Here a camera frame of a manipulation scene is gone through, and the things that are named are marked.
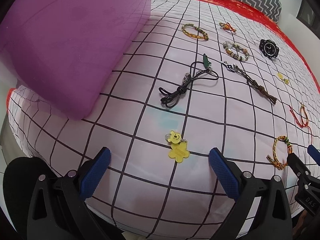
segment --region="watch face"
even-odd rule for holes
[[[276,46],[270,42],[267,42],[264,45],[264,51],[268,56],[273,56],[276,54]]]

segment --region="blue gripper pad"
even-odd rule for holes
[[[312,144],[308,146],[308,154],[320,166],[320,152]]]
[[[86,198],[92,197],[110,161],[111,152],[105,148],[80,182],[79,195],[81,200],[84,201]]]
[[[209,163],[227,196],[237,201],[240,197],[239,181],[215,149],[209,153]]]

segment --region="window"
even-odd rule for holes
[[[320,16],[315,15],[306,0],[302,0],[297,19],[320,39]]]

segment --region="red fabric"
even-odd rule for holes
[[[257,9],[242,3],[238,0],[199,0],[202,2],[208,2],[215,5],[221,5],[225,8],[228,8],[238,14],[240,14],[243,17],[246,17],[248,19],[254,20],[256,22],[259,22],[272,30],[273,32],[277,33],[303,60],[304,64],[307,66],[314,82],[316,83],[316,86],[318,88],[318,91],[320,93],[320,86],[318,84],[318,81],[316,80],[316,77],[312,73],[308,63],[304,59],[304,57],[301,55],[301,53],[298,51],[298,49],[295,47],[295,45],[290,41],[290,39],[279,29],[278,25],[272,21],[270,18],[268,18],[266,15],[264,15],[262,12],[259,12]]]
[[[7,100],[6,100],[6,104],[7,104],[7,112],[8,112],[8,108],[9,108],[9,100],[10,100],[10,96],[12,94],[12,92],[15,90],[15,88],[10,88],[8,94],[7,94]]]

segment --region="black watch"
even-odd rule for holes
[[[279,54],[278,46],[271,40],[261,40],[259,49],[268,58],[276,58]]]

